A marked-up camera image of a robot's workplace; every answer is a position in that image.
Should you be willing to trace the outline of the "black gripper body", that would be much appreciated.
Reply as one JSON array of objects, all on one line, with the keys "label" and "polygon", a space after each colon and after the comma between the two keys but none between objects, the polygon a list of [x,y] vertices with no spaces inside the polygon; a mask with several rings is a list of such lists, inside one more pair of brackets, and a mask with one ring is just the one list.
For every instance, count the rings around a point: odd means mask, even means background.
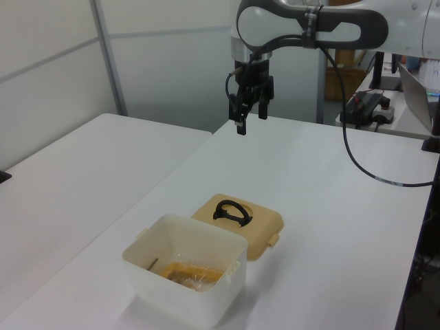
[{"label": "black gripper body", "polygon": [[274,79],[269,75],[268,60],[253,62],[249,69],[247,63],[236,60],[234,68],[241,69],[235,80],[239,84],[239,95],[243,102],[269,102],[274,98]]}]

